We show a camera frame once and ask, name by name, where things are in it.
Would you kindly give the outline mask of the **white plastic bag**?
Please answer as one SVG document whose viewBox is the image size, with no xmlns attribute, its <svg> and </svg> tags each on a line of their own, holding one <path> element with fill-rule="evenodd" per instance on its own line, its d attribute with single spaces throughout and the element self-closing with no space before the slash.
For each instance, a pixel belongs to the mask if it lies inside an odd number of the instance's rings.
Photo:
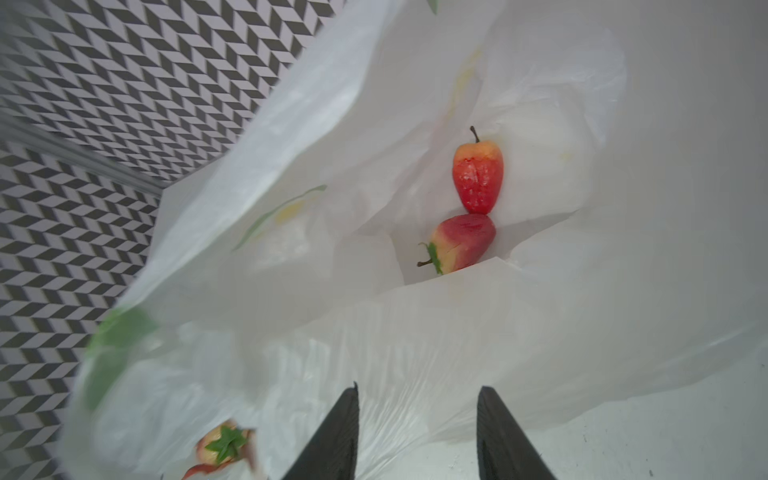
<svg viewBox="0 0 768 480">
<path fill-rule="evenodd" d="M 496 236 L 438 275 L 470 126 Z M 766 335 L 765 2 L 352 1 L 93 335 L 59 456 L 170 479 L 234 420 L 277 479 L 356 382 L 374 479 L 471 440 L 484 385 L 540 429 Z"/>
</svg>

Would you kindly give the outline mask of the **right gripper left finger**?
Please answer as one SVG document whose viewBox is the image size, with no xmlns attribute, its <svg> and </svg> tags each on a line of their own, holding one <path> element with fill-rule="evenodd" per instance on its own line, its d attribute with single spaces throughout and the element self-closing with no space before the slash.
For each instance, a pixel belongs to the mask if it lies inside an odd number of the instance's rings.
<svg viewBox="0 0 768 480">
<path fill-rule="evenodd" d="M 359 390 L 354 382 L 339 396 L 283 479 L 354 480 L 359 415 Z"/>
</svg>

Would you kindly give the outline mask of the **red strawberry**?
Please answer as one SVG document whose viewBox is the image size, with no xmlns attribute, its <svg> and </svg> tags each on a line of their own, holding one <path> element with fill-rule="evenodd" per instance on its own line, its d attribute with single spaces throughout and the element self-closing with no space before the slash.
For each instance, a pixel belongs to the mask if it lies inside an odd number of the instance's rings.
<svg viewBox="0 0 768 480">
<path fill-rule="evenodd" d="M 429 259 L 418 267 L 433 265 L 438 275 L 461 270 L 476 264 L 496 236 L 493 221 L 483 214 L 463 214 L 441 222 L 427 243 Z"/>
<path fill-rule="evenodd" d="M 459 199 L 471 214 L 488 215 L 496 205 L 504 179 L 504 156 L 491 140 L 481 140 L 470 126 L 473 143 L 460 145 L 454 154 L 452 178 Z"/>
</svg>

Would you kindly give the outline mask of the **red orange fruit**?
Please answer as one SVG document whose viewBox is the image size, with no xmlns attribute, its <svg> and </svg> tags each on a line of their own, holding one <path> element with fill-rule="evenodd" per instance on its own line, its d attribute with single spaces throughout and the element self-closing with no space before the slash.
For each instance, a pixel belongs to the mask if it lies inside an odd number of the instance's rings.
<svg viewBox="0 0 768 480">
<path fill-rule="evenodd" d="M 241 428 L 234 420 L 222 422 L 196 443 L 197 464 L 185 472 L 183 479 L 198 474 L 209 475 L 238 462 L 245 462 L 255 473 L 257 462 L 252 447 L 255 437 L 255 429 Z"/>
</svg>

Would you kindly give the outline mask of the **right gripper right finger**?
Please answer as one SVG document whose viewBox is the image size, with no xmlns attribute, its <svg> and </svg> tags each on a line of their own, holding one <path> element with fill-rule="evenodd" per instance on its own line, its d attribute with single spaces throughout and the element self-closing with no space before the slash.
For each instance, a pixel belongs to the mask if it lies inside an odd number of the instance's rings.
<svg viewBox="0 0 768 480">
<path fill-rule="evenodd" d="M 555 480 L 497 391 L 480 389 L 476 449 L 481 480 Z"/>
</svg>

